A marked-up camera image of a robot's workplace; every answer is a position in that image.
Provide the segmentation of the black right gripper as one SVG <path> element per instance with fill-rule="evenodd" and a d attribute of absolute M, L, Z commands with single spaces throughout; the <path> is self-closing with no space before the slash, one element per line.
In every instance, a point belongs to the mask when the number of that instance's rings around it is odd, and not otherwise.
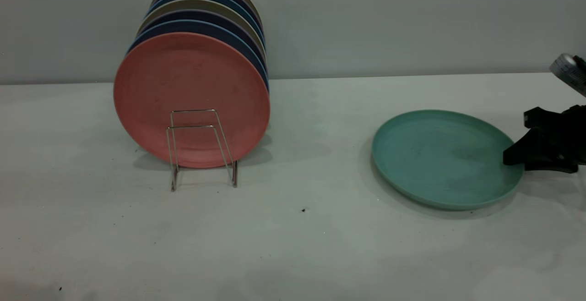
<path fill-rule="evenodd" d="M 574 105 L 561 113 L 536 107 L 524 113 L 528 132 L 503 153 L 505 165 L 526 171 L 576 173 L 586 161 L 586 107 Z"/>

